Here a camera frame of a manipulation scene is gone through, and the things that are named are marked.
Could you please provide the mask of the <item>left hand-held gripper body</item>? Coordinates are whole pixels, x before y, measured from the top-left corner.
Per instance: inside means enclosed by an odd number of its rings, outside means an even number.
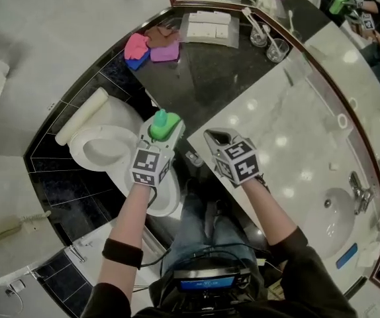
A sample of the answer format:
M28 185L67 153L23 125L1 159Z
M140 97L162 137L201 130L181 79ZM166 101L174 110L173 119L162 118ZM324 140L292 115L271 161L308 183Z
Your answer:
M136 152L130 167L132 181L150 187L158 187L171 168L174 157L171 140L158 141L139 134Z

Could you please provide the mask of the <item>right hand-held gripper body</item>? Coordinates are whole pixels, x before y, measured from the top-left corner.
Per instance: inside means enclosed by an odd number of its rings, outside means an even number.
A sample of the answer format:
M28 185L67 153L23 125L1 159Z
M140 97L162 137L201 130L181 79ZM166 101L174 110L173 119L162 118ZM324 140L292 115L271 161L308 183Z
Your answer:
M219 174L231 182L234 187L260 176L256 149L244 138L218 147L213 158Z

